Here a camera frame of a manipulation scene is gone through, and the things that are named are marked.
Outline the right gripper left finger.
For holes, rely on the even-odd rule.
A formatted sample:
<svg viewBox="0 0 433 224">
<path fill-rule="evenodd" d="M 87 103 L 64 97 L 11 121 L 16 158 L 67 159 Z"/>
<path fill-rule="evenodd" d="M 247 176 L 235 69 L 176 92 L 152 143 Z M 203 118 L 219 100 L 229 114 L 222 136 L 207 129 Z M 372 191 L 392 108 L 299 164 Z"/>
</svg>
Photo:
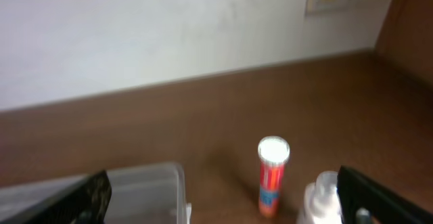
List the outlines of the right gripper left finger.
<svg viewBox="0 0 433 224">
<path fill-rule="evenodd" d="M 112 196 L 106 171 L 89 175 L 1 224 L 102 224 Z"/>
</svg>

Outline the orange tablet tube white cap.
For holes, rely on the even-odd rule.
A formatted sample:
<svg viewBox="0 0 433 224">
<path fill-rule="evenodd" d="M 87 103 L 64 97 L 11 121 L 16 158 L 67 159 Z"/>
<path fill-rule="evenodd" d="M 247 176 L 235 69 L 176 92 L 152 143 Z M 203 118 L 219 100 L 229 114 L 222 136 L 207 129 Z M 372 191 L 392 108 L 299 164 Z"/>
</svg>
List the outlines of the orange tablet tube white cap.
<svg viewBox="0 0 433 224">
<path fill-rule="evenodd" d="M 281 137 L 264 137 L 258 144 L 258 157 L 260 159 L 258 207 L 263 216 L 271 218 L 277 213 L 284 169 L 290 158 L 290 146 Z"/>
</svg>

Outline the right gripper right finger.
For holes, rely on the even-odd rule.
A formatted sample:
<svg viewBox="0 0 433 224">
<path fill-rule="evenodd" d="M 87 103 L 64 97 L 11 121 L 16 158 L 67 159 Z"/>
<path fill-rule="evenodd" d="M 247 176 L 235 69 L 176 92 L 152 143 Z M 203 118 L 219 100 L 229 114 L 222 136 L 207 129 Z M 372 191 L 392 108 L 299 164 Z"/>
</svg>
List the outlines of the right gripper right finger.
<svg viewBox="0 0 433 224">
<path fill-rule="evenodd" d="M 349 166 L 338 171 L 337 193 L 344 224 L 432 222 L 432 213 Z"/>
</svg>

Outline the white pump bottle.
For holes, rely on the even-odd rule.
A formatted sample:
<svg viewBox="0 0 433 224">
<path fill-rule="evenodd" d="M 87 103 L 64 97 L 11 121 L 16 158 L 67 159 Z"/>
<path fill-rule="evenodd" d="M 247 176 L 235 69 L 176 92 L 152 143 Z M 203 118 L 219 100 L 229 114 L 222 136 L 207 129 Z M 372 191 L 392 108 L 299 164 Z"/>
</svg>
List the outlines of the white pump bottle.
<svg viewBox="0 0 433 224">
<path fill-rule="evenodd" d="M 337 172 L 324 171 L 306 186 L 296 224 L 342 224 L 337 182 Z"/>
</svg>

